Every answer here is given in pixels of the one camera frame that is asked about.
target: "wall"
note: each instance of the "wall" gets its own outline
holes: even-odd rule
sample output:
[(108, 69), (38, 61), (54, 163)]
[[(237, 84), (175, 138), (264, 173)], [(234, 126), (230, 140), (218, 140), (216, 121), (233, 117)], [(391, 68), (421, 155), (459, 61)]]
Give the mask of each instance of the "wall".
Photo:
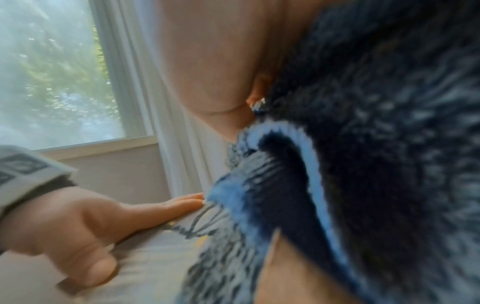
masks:
[[(65, 162), (79, 169), (82, 187), (125, 203), (161, 202), (170, 197), (158, 147), (155, 145)], [(56, 291), (63, 279), (43, 257), (5, 253), (0, 256), (1, 304), (67, 304)]]

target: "person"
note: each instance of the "person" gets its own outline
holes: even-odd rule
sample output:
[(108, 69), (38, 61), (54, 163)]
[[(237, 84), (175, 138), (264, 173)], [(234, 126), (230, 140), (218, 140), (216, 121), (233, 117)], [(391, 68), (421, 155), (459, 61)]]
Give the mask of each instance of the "person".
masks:
[[(158, 56), (169, 92), (234, 142), (254, 120), (249, 104), (265, 95), (291, 48), (332, 2), (156, 1)], [(73, 280), (96, 285), (116, 268), (104, 244), (202, 206), (202, 194), (166, 204), (121, 204), (76, 186), (73, 171), (18, 147), (0, 147), (0, 250), (46, 254)]]

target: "white curtain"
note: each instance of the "white curtain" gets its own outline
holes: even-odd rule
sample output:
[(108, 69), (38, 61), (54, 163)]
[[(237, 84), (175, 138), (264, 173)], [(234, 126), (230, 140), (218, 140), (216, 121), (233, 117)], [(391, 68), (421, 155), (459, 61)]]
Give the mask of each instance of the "white curtain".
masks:
[(172, 197), (208, 191), (226, 173), (228, 144), (171, 99), (162, 83), (156, 42), (155, 0), (116, 0), (123, 19), (150, 120), (158, 137)]

